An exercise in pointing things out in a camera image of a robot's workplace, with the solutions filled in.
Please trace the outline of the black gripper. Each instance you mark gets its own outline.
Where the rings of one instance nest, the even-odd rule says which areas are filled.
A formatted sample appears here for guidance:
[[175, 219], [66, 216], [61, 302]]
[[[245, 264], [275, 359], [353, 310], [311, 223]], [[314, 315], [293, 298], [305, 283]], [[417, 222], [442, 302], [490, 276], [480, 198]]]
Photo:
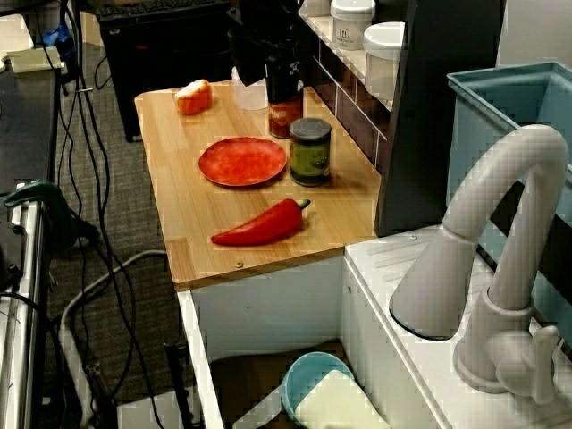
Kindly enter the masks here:
[[299, 20], [231, 20], [229, 44], [240, 80], [248, 87], [265, 78], [270, 104], [286, 102], [299, 92], [300, 61], [268, 57], [294, 48], [298, 32]]

